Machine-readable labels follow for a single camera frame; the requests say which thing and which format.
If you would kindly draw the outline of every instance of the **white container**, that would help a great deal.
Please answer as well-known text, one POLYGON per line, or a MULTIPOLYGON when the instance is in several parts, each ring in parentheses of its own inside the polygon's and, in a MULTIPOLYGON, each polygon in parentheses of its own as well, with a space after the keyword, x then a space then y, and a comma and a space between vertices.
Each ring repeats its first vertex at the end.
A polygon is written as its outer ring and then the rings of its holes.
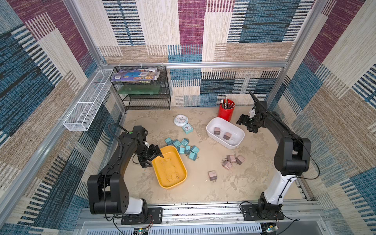
POLYGON ((206 131, 208 132, 210 138, 214 139, 228 149, 235 149, 238 147, 245 136, 242 129, 220 117, 213 118, 209 124, 207 124, 206 131), (218 135, 218 137, 213 134, 215 127, 219 127, 221 129, 221 134, 218 135), (229 140, 225 140, 223 138, 226 132, 232 135, 229 140))

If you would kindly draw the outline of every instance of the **beige textured floor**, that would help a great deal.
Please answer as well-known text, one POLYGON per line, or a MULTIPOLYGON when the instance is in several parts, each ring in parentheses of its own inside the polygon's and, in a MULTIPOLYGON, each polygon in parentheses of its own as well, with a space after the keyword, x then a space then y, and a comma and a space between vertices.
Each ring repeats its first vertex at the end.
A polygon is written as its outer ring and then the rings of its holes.
MULTIPOLYGON (((240 114, 249 114, 250 106, 238 106, 234 110, 231 122, 235 124, 240 114)), ((192 161, 186 155, 180 155, 188 172, 182 184, 164 189, 158 184, 152 167, 142 169, 139 164, 130 161, 124 180, 130 196, 144 198, 148 203, 180 202, 223 202, 257 200, 274 175, 273 158, 277 143, 266 128, 260 128, 257 134, 245 132, 242 143, 230 150, 211 139, 206 133, 206 125, 217 116, 218 108, 171 108, 171 110, 132 110, 129 111, 124 127, 132 130, 134 125, 142 125, 149 131, 147 142, 166 146, 164 140, 188 138, 189 145, 200 148, 199 159, 192 161), (185 134, 181 127, 175 126, 173 119, 177 114, 188 117, 193 132, 185 134), (242 165, 233 165, 230 170, 222 167, 221 161, 226 155, 245 157, 242 165), (216 182, 209 180, 208 171, 215 170, 216 182)), ((300 193, 293 184, 286 199, 300 199, 300 193)))

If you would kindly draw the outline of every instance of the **white alarm clock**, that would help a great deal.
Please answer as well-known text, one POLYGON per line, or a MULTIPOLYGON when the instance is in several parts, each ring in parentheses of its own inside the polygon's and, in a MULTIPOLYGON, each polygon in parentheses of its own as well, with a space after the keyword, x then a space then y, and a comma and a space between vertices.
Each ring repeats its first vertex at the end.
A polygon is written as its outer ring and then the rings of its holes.
POLYGON ((184 126, 188 123, 188 117, 183 114, 179 114, 174 118, 174 124, 177 126, 184 126))

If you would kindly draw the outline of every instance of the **white wire basket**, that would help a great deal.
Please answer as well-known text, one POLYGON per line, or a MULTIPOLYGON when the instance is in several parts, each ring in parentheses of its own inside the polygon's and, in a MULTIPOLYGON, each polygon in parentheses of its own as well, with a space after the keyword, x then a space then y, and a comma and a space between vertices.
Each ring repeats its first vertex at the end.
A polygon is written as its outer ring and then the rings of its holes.
POLYGON ((76 103, 64 126, 70 131, 87 131, 111 87, 112 70, 100 70, 76 103))

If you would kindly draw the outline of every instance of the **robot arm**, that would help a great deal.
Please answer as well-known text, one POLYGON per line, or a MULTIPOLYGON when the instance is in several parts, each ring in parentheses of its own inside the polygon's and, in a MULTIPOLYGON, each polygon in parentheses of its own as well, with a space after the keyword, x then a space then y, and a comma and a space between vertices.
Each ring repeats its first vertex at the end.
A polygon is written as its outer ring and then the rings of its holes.
POLYGON ((265 218, 279 214, 288 188, 297 176, 308 170, 311 142, 292 132, 276 112, 267 109, 265 101, 259 101, 254 94, 249 93, 255 102, 251 111, 254 115, 250 117, 242 114, 237 124, 247 126, 247 130, 253 133, 257 133, 260 127, 265 127, 278 143, 274 156, 277 172, 270 186, 261 194, 255 211, 259 217, 265 218))
POLYGON ((283 176, 288 174, 301 176, 309 167, 309 151, 311 142, 309 139, 301 138, 282 122, 276 112, 270 112, 266 108, 265 101, 259 101, 250 92, 255 106, 253 117, 242 114, 237 121, 239 125, 247 126, 247 130, 257 133, 260 127, 266 127, 275 137, 278 149, 274 156, 274 166, 283 176))
POLYGON ((91 175, 88 179, 89 207, 92 214, 146 214, 146 202, 129 196, 123 177, 133 154, 137 154, 142 168, 151 167, 153 159, 163 157, 158 146, 147 146, 147 133, 142 126, 134 126, 131 132, 125 130, 119 137, 111 132, 119 145, 99 174, 91 175), (110 186, 110 191, 105 191, 107 186, 110 186))

